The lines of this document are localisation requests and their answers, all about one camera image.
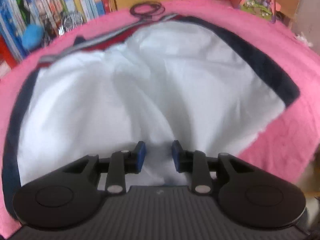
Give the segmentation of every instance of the white garment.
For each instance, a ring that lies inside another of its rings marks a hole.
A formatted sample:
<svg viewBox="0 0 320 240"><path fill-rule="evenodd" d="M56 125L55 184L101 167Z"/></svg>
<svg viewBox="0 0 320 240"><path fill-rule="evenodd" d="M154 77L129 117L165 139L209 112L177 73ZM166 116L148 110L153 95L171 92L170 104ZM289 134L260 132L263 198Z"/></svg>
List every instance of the white garment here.
<svg viewBox="0 0 320 240"><path fill-rule="evenodd" d="M239 154L285 105L224 41L201 26L163 22L106 51L42 69L20 130L21 185L84 155L147 155L130 185L186 184L172 141L208 156Z"/></svg>

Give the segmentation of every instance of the bed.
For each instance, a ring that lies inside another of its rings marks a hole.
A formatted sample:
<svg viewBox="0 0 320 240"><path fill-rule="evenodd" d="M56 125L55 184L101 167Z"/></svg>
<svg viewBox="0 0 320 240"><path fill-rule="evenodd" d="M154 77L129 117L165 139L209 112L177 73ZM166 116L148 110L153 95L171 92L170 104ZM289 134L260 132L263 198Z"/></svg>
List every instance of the bed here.
<svg viewBox="0 0 320 240"><path fill-rule="evenodd" d="M222 26L268 54L292 78L300 89L300 97L271 122L240 158L287 181L301 175L320 141L320 57L297 41L281 23L269 22L233 9L225 1L175 0L164 2L166 14L176 12L193 15ZM77 35L91 38L137 21L128 10L121 10L92 20L66 33L44 49L26 58L0 81L0 154L12 107L28 74L39 58L72 46ZM0 234L7 238L20 224L7 213L3 193L0 195Z"/></svg>

